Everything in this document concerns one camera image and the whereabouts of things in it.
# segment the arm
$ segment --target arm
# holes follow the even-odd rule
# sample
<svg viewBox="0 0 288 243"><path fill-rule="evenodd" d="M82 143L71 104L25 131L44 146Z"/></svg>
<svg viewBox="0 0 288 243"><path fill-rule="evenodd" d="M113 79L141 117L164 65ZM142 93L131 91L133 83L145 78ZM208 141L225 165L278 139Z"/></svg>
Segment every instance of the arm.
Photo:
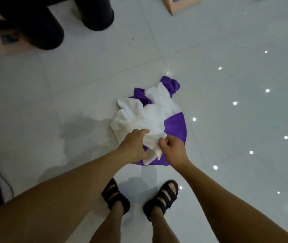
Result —
<svg viewBox="0 0 288 243"><path fill-rule="evenodd" d="M195 167L180 139L167 136L159 145L195 193L219 242L288 242L288 232Z"/></svg>
<svg viewBox="0 0 288 243"><path fill-rule="evenodd" d="M38 184L1 206L0 242L65 242L114 174L125 164L145 158L146 133L133 130L117 150Z"/></svg>

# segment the black cylinder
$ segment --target black cylinder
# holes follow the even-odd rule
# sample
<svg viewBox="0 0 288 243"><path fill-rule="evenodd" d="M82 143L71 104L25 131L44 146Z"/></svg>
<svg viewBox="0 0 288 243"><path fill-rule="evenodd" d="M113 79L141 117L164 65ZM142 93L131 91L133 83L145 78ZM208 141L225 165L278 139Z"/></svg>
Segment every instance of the black cylinder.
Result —
<svg viewBox="0 0 288 243"><path fill-rule="evenodd" d="M114 21L110 0L74 0L84 25L93 31L102 31Z"/></svg>
<svg viewBox="0 0 288 243"><path fill-rule="evenodd" d="M37 48L50 50L63 42L63 28L41 0L0 0L0 14Z"/></svg>

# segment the hand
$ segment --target hand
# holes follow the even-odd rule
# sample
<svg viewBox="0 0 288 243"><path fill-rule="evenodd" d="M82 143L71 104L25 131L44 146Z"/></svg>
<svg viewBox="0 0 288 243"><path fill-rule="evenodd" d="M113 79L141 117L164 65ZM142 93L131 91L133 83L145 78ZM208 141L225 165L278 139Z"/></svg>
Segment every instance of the hand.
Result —
<svg viewBox="0 0 288 243"><path fill-rule="evenodd" d="M147 129L135 129L132 133L127 134L121 142L117 150L123 153L127 163L137 163L141 159L147 158L146 152L143 149L143 137L149 132Z"/></svg>
<svg viewBox="0 0 288 243"><path fill-rule="evenodd" d="M181 168L190 163L183 141L173 135L168 135L165 139L160 138L159 146L173 168Z"/></svg>

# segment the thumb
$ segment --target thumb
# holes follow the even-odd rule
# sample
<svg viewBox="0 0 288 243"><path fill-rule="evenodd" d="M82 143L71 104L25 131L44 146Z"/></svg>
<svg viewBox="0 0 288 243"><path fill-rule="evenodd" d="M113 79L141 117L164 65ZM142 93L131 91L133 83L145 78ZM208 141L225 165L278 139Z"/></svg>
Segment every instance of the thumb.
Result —
<svg viewBox="0 0 288 243"><path fill-rule="evenodd" d="M164 152L164 153L167 152L170 148L166 139L164 139L164 138L159 139L159 146L160 146L162 152Z"/></svg>

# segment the white tile floor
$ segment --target white tile floor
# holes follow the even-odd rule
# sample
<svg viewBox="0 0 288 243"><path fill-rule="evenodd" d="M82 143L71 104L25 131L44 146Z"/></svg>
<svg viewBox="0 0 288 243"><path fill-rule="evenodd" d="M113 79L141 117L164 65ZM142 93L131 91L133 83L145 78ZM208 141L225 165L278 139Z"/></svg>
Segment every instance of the white tile floor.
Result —
<svg viewBox="0 0 288 243"><path fill-rule="evenodd" d="M202 0L175 16L161 0L111 3L103 32L85 28L72 1L52 6L59 48L0 57L0 171L15 194L114 149L116 100L170 75L190 159L288 230L288 0ZM168 179L183 187L166 213L180 241L217 241L172 168L128 165L115 178L132 203L122 242L151 241L141 206ZM100 204L68 242L89 242L107 213Z"/></svg>

